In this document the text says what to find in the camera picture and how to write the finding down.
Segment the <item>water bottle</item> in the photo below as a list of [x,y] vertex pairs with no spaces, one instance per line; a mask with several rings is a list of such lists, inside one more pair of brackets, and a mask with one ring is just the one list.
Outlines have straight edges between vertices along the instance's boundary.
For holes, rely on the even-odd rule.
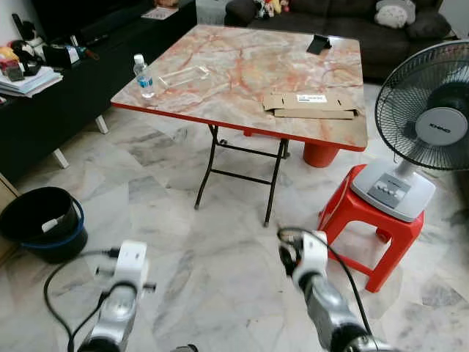
[[142,54],[136,54],[133,57],[135,61],[135,66],[133,66],[133,72],[137,77],[137,82],[140,86],[141,95],[144,98],[151,98],[155,95],[153,91],[153,79],[152,76],[149,75],[147,68],[147,64],[144,61],[144,56]]

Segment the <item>sofa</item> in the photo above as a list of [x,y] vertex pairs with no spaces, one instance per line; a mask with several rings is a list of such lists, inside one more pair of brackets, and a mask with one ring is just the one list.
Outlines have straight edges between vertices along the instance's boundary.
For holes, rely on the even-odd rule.
[[384,79],[410,55],[440,43],[451,30],[437,11],[440,0],[413,1],[416,21],[403,29],[374,22],[377,0],[291,0],[289,12],[268,19],[256,18],[253,0],[231,0],[225,25],[358,39],[363,77]]

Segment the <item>red plastic stool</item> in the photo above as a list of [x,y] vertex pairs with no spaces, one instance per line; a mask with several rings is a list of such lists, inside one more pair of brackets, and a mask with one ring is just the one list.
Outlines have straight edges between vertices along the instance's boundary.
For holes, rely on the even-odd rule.
[[317,229],[324,231],[327,234],[328,243],[332,244],[345,225],[351,221],[362,221],[376,226],[376,234],[384,243],[391,240],[391,245],[374,269],[340,256],[349,267],[368,275],[369,281],[366,289],[370,292],[377,292],[420,234],[424,225],[424,212],[414,222],[404,222],[362,200],[353,193],[350,183],[364,167],[365,165],[354,166],[349,171],[329,203],[320,212]]

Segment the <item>tile floor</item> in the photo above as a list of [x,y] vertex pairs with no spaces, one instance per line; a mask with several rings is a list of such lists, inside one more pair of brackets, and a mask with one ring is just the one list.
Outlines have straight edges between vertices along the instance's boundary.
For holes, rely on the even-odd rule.
[[[129,352],[169,352],[194,343],[201,352],[321,351],[303,297],[284,276],[277,255],[278,225],[314,228],[317,213],[353,165],[393,158],[381,142],[372,106],[379,87],[366,85],[369,147],[341,151],[325,169],[302,161],[302,144],[290,144],[282,162],[270,227],[262,226],[267,186],[211,175],[201,207],[193,209],[207,163],[208,129],[194,122],[110,109],[109,134],[94,125],[62,146],[70,162],[59,169],[44,160],[16,184],[21,191],[60,186],[86,212],[88,249],[131,238],[146,241],[156,294],[146,294]],[[233,144],[275,150],[271,138],[245,138],[222,130]],[[272,160],[220,150],[216,164],[268,177]],[[379,293],[354,272],[372,328],[404,351],[469,351],[469,234],[464,206],[448,173],[432,172],[438,189],[424,231]],[[383,252],[373,229],[352,223],[336,247],[372,264]],[[51,286],[53,302],[75,326],[95,305],[105,259],[79,260]],[[65,351],[65,335],[48,314],[42,286],[52,266],[17,252],[0,268],[0,351]],[[357,308],[336,263],[328,274]],[[77,345],[89,330],[77,337]]]

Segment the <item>bottle cap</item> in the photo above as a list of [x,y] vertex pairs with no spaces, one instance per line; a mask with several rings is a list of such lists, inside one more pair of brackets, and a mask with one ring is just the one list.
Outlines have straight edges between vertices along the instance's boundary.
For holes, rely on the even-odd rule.
[[144,64],[144,56],[142,54],[136,54],[133,56],[133,60],[136,64]]

